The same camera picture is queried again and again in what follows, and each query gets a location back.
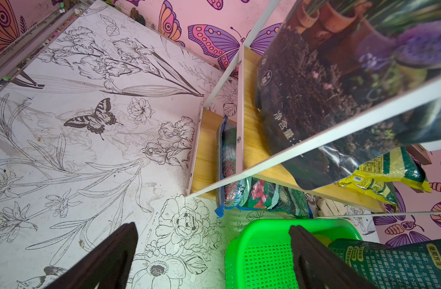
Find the green plastic mesh basket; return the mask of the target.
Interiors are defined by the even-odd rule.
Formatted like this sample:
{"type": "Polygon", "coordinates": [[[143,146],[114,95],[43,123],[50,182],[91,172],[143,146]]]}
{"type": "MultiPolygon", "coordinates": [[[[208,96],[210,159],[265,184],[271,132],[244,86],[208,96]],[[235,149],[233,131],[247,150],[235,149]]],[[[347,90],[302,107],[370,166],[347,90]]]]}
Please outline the green plastic mesh basket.
{"type": "Polygon", "coordinates": [[[248,224],[225,254],[228,289],[297,289],[291,249],[291,226],[302,226],[323,244],[361,235],[347,220],[259,219],[248,224]]]}

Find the dark green fertilizer bag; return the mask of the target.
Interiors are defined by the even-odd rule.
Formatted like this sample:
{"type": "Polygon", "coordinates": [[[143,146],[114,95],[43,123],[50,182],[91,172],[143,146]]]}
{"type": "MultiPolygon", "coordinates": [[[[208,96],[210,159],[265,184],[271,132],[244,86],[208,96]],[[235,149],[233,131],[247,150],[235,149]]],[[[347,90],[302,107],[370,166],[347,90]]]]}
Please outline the dark green fertilizer bag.
{"type": "MultiPolygon", "coordinates": [[[[277,154],[441,78],[441,1],[296,1],[257,70],[255,106],[277,154]]],[[[441,93],[284,162],[302,189],[398,147],[441,140],[441,93]]]]}
{"type": "Polygon", "coordinates": [[[338,239],[328,249],[379,289],[441,289],[441,239],[395,248],[338,239]]]}

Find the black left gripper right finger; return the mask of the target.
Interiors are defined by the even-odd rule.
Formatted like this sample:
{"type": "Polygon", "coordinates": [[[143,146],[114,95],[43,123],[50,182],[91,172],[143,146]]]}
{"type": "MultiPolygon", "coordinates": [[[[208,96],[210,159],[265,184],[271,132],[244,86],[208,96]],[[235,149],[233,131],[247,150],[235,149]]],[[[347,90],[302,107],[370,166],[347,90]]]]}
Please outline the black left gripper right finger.
{"type": "Polygon", "coordinates": [[[374,289],[302,226],[289,229],[293,270],[300,289],[374,289]]]}

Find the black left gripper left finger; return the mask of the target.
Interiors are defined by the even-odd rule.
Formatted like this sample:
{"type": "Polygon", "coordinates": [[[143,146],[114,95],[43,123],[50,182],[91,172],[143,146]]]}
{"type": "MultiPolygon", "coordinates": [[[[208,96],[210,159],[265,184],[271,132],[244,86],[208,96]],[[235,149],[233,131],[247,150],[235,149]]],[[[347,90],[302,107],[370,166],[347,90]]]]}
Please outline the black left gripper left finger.
{"type": "Polygon", "coordinates": [[[121,225],[48,289],[124,289],[135,256],[138,233],[134,222],[121,225]]]}

